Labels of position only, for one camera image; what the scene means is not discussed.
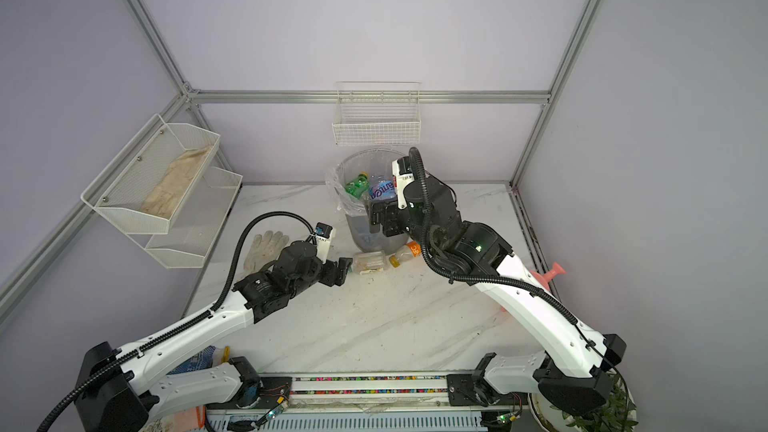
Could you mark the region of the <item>orange label juice bottle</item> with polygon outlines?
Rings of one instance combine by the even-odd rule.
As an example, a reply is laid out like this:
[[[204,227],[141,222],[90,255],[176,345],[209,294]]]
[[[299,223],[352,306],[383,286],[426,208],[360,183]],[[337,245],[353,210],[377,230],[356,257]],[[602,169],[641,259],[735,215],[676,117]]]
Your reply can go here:
[[[394,268],[418,257],[421,254],[421,247],[415,241],[407,242],[398,248],[390,257],[389,262]]]

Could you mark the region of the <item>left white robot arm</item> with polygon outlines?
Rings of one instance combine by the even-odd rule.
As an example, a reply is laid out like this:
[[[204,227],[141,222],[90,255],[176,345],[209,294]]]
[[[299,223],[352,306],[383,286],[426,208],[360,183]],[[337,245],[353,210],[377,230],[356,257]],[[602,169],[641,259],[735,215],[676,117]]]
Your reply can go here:
[[[139,431],[147,423],[177,411],[242,397],[258,375],[243,358],[231,359],[211,376],[188,372],[170,383],[169,373],[194,354],[228,335],[252,326],[311,286],[345,283],[353,260],[329,259],[332,226],[318,223],[308,235],[285,246],[277,259],[241,280],[235,278],[251,230],[275,212],[251,220],[235,246],[224,286],[217,299],[190,318],[143,339],[113,348],[102,342],[84,356],[72,391],[47,414],[39,430],[48,431],[75,406],[87,431]]]

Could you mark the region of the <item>clear green cap bottle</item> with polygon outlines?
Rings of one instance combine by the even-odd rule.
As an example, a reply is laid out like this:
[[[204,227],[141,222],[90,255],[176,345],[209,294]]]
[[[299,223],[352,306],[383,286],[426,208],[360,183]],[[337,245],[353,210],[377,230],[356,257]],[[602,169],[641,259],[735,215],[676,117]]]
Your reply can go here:
[[[363,275],[382,272],[388,267],[389,262],[383,251],[363,252],[353,256],[351,271]]]

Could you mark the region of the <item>green Sprite bottle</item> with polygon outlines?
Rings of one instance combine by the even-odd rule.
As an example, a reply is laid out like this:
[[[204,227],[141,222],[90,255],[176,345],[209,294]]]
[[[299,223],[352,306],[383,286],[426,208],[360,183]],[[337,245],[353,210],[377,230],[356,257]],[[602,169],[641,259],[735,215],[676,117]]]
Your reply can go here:
[[[353,180],[344,186],[346,193],[358,200],[361,200],[369,193],[370,181],[366,173],[358,174]]]

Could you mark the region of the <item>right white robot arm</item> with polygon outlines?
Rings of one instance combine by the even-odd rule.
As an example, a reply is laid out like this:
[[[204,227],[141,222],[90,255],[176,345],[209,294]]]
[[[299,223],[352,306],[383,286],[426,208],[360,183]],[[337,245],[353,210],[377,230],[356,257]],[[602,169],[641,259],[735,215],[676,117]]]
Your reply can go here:
[[[471,374],[471,400],[490,406],[537,393],[573,417],[606,405],[625,341],[584,324],[491,226],[463,220],[453,189],[426,170],[417,148],[392,162],[386,180],[388,191],[370,195],[370,224],[386,236],[408,235],[430,270],[493,299],[540,346],[528,356],[486,354]]]

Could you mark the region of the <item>large crushed blue label bottle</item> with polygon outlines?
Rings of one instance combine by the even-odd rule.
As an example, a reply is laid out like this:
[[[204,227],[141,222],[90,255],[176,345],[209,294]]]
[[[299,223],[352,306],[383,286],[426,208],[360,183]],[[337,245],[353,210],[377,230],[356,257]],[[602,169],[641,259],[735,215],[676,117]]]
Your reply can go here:
[[[395,182],[391,177],[376,176],[371,179],[369,197],[372,202],[386,201],[397,197]]]

